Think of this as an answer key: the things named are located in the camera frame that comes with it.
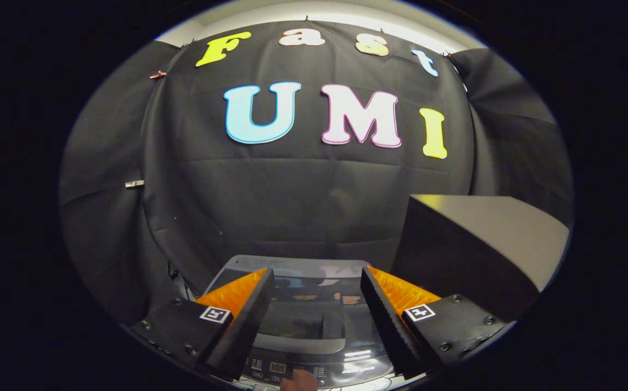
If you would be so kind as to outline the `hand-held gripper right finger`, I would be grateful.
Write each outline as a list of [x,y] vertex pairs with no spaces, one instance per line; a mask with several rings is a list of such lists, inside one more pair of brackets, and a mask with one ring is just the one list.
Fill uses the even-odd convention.
[[460,364],[506,326],[465,295],[441,298],[371,266],[360,289],[394,373],[405,379]]

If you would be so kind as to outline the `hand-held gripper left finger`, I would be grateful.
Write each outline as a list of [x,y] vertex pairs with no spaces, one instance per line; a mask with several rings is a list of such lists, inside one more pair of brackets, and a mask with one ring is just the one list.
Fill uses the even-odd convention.
[[129,332],[183,369],[237,381],[274,288],[273,270],[260,269],[198,299],[172,299],[130,326]]

